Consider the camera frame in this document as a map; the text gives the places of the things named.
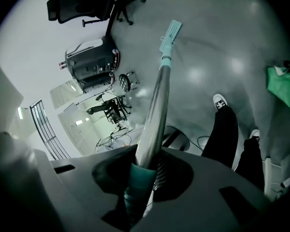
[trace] stool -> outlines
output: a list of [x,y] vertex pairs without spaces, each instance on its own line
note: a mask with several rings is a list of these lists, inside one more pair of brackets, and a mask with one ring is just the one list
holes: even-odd
[[133,74],[133,73],[134,73],[134,71],[131,71],[131,72],[127,73],[126,75],[125,74],[121,74],[119,76],[120,86],[121,86],[122,90],[125,91],[126,93],[129,92],[130,90],[137,89],[136,87],[135,88],[131,88],[131,86],[140,83],[140,82],[134,82],[134,83],[130,82],[128,76]]

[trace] green bag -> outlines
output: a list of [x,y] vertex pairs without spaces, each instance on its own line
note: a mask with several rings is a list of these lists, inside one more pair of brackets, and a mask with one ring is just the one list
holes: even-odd
[[270,67],[267,70],[267,89],[280,98],[290,108],[290,61],[285,61],[285,67]]

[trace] vacuum cleaner wand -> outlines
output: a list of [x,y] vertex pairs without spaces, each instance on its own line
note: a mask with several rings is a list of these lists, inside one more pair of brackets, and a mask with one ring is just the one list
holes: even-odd
[[144,130],[136,150],[136,164],[132,163],[130,168],[124,200],[131,227],[143,217],[156,179],[159,159],[155,156],[162,147],[168,110],[173,40],[180,26],[181,23],[173,20],[161,44],[162,58],[159,74]]

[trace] ceiling light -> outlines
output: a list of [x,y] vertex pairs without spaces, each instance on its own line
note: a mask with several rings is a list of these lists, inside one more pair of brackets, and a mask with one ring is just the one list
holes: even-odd
[[17,111],[18,111],[18,116],[19,116],[19,118],[20,118],[20,119],[23,119],[23,114],[21,113],[21,108],[18,107]]
[[78,125],[82,124],[83,122],[82,122],[81,120],[78,120],[78,121],[76,121],[75,123],[76,123],[76,125],[78,126]]

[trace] office chair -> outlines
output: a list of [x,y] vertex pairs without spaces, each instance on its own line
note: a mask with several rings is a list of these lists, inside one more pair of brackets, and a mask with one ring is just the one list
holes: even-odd
[[90,16],[99,19],[92,22],[105,21],[110,18],[114,2],[115,0],[49,0],[48,20],[58,20],[62,24],[76,17]]
[[89,108],[86,112],[90,115],[94,113],[104,111],[106,118],[110,121],[110,118],[116,124],[121,120],[127,120],[126,114],[130,114],[127,112],[126,108],[131,109],[131,106],[127,106],[123,102],[124,96],[116,97],[111,100],[105,101],[100,106],[94,106]]
[[129,23],[130,26],[133,25],[133,21],[130,21],[129,18],[128,18],[128,14],[127,14],[127,6],[132,3],[132,2],[135,2],[137,0],[125,0],[124,4],[122,4],[120,7],[119,7],[119,10],[118,10],[118,14],[117,14],[117,21],[119,22],[122,22],[123,20],[120,18],[120,14],[121,12],[123,13],[126,21]]

